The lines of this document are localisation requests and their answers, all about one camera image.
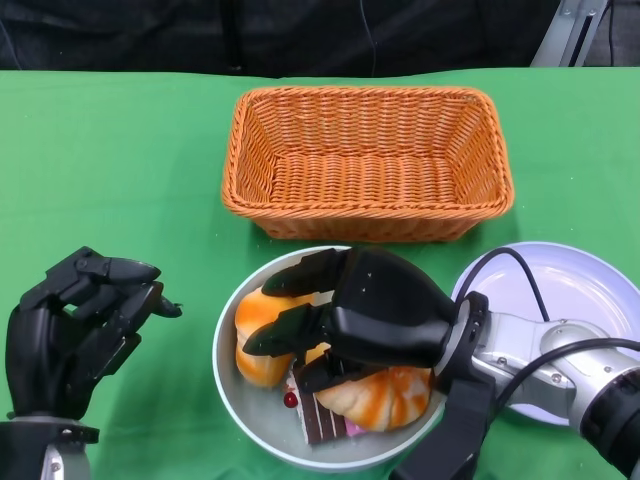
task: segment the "cake slice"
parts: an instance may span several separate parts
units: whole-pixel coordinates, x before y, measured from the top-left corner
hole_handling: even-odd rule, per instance
[[[342,415],[324,408],[314,394],[302,393],[298,389],[300,368],[294,365],[286,383],[285,405],[295,408],[302,422],[305,442],[318,445],[344,437],[366,433]]]

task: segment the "chocolate cake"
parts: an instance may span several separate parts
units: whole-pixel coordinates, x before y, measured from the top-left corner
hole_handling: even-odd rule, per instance
[[[287,378],[287,391],[293,393],[297,399],[295,405],[288,406],[295,406],[300,416],[305,441],[309,445],[317,445],[349,436],[343,416],[324,408],[315,395],[300,392],[297,382],[299,371],[299,368],[294,367]]]

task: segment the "red cherry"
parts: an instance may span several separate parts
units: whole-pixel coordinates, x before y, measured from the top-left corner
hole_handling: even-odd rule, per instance
[[[296,408],[298,406],[298,397],[293,392],[287,392],[284,395],[284,406],[287,408]]]

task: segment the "dark curtain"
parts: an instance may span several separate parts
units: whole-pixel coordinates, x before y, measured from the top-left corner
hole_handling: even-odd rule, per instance
[[[527,66],[558,6],[362,1],[375,76]],[[2,0],[0,18],[24,69],[358,77],[373,60],[360,0]]]

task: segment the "cable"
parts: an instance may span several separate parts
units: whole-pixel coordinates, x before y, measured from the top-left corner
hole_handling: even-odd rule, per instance
[[[529,280],[529,284],[531,285],[533,294],[536,297],[536,302],[538,302],[538,308],[540,309],[542,320],[544,320],[545,322],[548,322],[549,314],[547,313],[547,307],[544,306],[544,302],[542,301],[542,295],[540,295],[540,290],[538,289],[538,284],[536,283],[535,278],[533,278],[533,273],[531,273],[531,269],[529,268],[529,265],[527,265],[527,262],[524,261],[524,258],[522,258],[522,255],[520,255],[514,249],[509,247],[500,247],[490,251],[484,257],[482,257],[478,261],[478,263],[476,263],[473,266],[473,268],[469,272],[469,275],[467,275],[467,278],[464,279],[464,282],[460,287],[460,291],[456,296],[456,311],[460,310],[460,306],[464,301],[464,297],[467,295],[467,290],[469,290],[471,283],[476,278],[478,273],[480,273],[480,270],[482,270],[484,266],[487,263],[489,263],[493,258],[501,254],[511,255],[520,264],[520,266],[522,267],[522,270],[524,270],[524,273],[527,276],[527,280]]]
[[[13,42],[11,41],[11,35],[9,35],[9,32],[7,31],[6,27],[4,26],[4,22],[2,21],[2,19],[0,18],[0,29],[2,30],[2,33],[4,34],[4,38],[7,41],[7,46],[9,47],[9,53],[11,53],[11,57],[13,58],[13,62],[16,64],[16,68],[18,70],[22,70],[22,65],[20,65],[20,61],[18,60],[18,55],[16,54],[16,49],[13,46]]]
[[[640,352],[640,342],[636,342],[634,340],[627,340],[624,338],[594,338],[591,340],[582,340],[580,342],[563,345],[562,347],[556,348],[554,350],[551,350],[550,352],[545,353],[544,355],[541,355],[540,357],[529,363],[522,370],[520,370],[507,384],[505,389],[496,400],[495,415],[500,413],[500,411],[506,406],[509,398],[518,389],[522,382],[524,382],[528,376],[532,375],[543,365],[549,362],[553,362],[558,358],[571,355],[572,353],[613,347],[628,348],[630,350]]]
[[[613,57],[613,0],[609,0],[607,4],[609,11],[609,66],[615,65]]]
[[[371,62],[371,78],[373,78],[376,73],[376,63],[378,62],[378,51],[376,48],[376,42],[373,41],[373,35],[371,35],[371,30],[369,29],[369,22],[367,22],[367,16],[364,14],[364,0],[360,0],[360,15],[362,16],[362,23],[364,23],[364,29],[367,32],[369,43],[371,44],[371,55],[373,57],[373,60]]]

